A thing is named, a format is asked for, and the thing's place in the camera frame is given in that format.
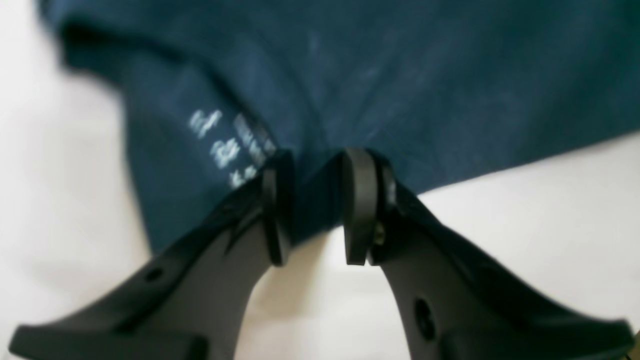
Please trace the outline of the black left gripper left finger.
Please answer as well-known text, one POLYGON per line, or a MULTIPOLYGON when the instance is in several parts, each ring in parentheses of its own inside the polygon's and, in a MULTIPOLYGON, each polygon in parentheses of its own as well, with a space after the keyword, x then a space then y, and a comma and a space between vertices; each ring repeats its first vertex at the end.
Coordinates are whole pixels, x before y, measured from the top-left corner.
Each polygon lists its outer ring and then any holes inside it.
POLYGON ((84 309, 21 325, 25 360, 231 360, 251 293, 290 255, 294 161, 279 150, 190 233, 84 309))

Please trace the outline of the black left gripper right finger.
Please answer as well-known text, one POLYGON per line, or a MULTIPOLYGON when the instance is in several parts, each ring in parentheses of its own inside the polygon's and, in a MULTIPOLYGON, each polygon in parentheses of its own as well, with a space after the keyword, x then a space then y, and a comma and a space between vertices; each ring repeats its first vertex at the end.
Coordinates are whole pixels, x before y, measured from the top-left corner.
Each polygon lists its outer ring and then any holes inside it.
POLYGON ((342 155, 349 265, 378 266, 412 360, 621 360, 635 344, 624 320, 558 304, 445 226, 361 148, 342 155))

